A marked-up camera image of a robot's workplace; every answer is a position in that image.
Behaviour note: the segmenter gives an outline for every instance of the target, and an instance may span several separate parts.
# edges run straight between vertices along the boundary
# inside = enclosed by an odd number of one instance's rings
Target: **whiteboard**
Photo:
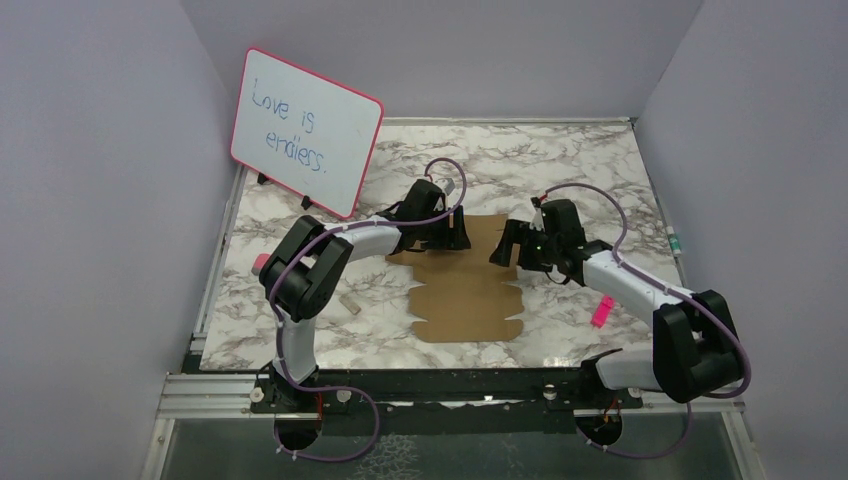
[[[319,207],[353,215],[383,104],[256,48],[247,51],[230,154]]]

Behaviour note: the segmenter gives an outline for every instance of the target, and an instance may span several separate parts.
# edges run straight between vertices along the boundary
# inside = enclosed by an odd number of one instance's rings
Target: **marble tabletop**
[[[612,193],[630,222],[622,252],[633,263],[679,284],[659,211],[631,127],[618,125],[383,126],[362,188],[356,219],[397,200],[426,163],[450,157],[468,176],[463,205],[469,215],[507,213],[530,220],[531,196],[556,183],[579,181]],[[435,176],[458,176],[434,166]],[[619,218],[598,194],[582,189],[554,195],[573,200],[588,239],[615,240]],[[458,192],[449,197],[455,200]],[[217,299],[209,313],[203,370],[257,369],[274,354],[274,320],[264,289],[250,273],[256,256],[270,253],[304,212],[301,199],[274,184],[245,178]],[[330,215],[310,209],[323,222]],[[371,257],[347,266],[334,298],[319,315],[315,353],[322,368],[471,368],[573,366],[612,349],[650,345],[650,331],[616,306],[603,328],[589,321],[602,294],[575,284],[553,284],[519,269],[524,330],[510,342],[431,344],[417,339],[407,292],[417,285],[410,267]],[[349,296],[358,315],[342,306]]]

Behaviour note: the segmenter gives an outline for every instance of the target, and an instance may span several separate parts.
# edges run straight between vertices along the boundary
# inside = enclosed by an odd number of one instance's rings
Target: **screw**
[[[336,398],[338,401],[342,403],[346,403],[350,400],[350,390],[339,390],[336,392]]]
[[[554,390],[554,386],[550,383],[545,385],[545,390],[542,391],[542,396],[545,397],[545,400],[556,399],[556,390]]]
[[[262,399],[265,398],[265,392],[262,391],[261,387],[256,387],[250,391],[250,401],[253,403],[259,403]]]

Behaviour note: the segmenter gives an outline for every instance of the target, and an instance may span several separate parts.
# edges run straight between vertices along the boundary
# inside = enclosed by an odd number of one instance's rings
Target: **cardboard sheet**
[[[466,216],[470,250],[386,257],[391,263],[411,266],[413,278],[424,283],[409,290],[409,312],[425,320],[412,324],[418,338],[429,343],[497,342],[521,333],[524,322],[506,320],[524,311],[521,289],[504,283],[518,278],[515,262],[509,268],[489,263],[506,219],[506,215]]]

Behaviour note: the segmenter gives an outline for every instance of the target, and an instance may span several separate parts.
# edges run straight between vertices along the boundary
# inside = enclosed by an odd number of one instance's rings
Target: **light purple wall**
[[[730,301],[769,478],[844,478],[848,3],[707,0],[636,125],[696,288]]]
[[[227,111],[176,0],[0,8],[3,479],[138,476],[231,185]]]
[[[642,112],[701,0],[181,0],[228,91],[250,46],[388,116]]]

